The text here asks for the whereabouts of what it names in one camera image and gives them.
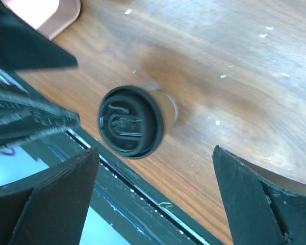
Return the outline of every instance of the pink tray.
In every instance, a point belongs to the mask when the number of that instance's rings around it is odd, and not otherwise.
[[[2,0],[2,2],[50,40],[72,24],[81,11],[81,0]]]

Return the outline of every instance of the light blue surface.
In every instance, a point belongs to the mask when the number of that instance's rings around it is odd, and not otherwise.
[[[0,155],[0,186],[48,168],[41,160],[35,161],[22,148],[15,148],[15,156]],[[80,245],[130,245],[94,209],[89,207]]]

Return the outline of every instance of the black cap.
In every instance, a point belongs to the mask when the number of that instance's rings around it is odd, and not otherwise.
[[[98,128],[116,153],[130,159],[141,159],[155,151],[164,133],[158,104],[135,86],[117,87],[103,98]]]

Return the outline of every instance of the wood grain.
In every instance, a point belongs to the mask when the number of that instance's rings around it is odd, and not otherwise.
[[[100,142],[110,89],[159,84],[177,98],[180,118],[160,148],[123,160],[225,244],[215,145],[306,183],[306,0],[83,0],[55,42],[80,68],[23,77],[79,112]]]

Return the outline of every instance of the cylindrical container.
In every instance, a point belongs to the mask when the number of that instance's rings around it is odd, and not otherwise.
[[[103,98],[98,128],[116,153],[141,159],[158,148],[178,114],[175,100],[160,91],[121,86]]]

